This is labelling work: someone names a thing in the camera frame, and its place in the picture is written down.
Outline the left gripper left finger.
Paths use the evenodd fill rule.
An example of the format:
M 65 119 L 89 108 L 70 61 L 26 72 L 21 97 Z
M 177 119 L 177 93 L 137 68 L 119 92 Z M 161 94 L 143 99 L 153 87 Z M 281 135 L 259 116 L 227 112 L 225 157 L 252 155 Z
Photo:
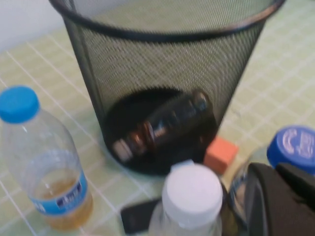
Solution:
M 315 205 L 305 201 L 272 168 L 248 167 L 245 216 L 250 236 L 313 236 Z

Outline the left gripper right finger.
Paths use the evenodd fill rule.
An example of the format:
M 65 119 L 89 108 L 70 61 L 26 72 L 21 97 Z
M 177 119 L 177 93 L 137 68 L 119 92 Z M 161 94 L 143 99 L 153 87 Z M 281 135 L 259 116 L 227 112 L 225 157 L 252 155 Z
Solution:
M 313 175 L 288 163 L 278 164 L 277 173 L 307 205 L 315 204 L 315 177 Z

